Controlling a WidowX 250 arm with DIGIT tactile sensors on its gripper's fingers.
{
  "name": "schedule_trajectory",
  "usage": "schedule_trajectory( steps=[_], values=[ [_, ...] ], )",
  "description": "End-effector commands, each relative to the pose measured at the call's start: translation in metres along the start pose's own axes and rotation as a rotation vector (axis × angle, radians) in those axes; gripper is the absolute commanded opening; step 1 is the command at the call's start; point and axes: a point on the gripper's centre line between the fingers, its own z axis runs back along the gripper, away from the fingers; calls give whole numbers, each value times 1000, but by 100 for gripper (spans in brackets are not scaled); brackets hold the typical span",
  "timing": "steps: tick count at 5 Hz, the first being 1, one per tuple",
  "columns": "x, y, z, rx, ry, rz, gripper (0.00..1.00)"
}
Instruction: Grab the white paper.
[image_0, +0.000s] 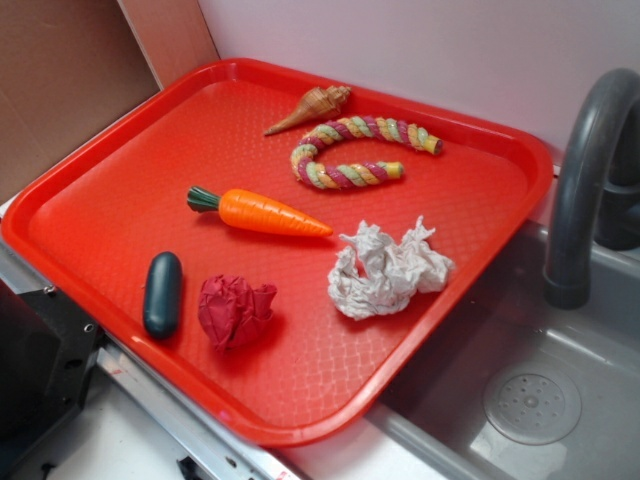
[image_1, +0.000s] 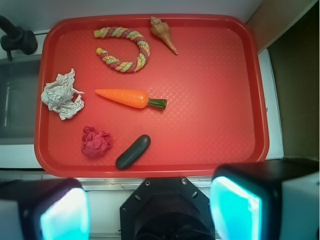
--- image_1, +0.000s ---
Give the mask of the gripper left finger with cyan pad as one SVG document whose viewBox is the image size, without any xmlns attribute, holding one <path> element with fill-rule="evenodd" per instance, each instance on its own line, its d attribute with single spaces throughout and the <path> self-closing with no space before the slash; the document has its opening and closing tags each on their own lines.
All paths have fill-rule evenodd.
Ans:
<svg viewBox="0 0 320 240">
<path fill-rule="evenodd" d="M 90 200 L 78 180 L 1 182 L 2 240 L 88 240 L 90 228 Z"/>
</svg>

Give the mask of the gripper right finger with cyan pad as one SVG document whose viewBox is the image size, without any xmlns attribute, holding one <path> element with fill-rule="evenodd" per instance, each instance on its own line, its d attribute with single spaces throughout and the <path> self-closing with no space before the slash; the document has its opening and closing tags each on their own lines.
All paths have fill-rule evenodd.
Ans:
<svg viewBox="0 0 320 240">
<path fill-rule="evenodd" d="M 277 159 L 220 165 L 209 206 L 223 240 L 317 240 L 320 163 Z"/>
</svg>

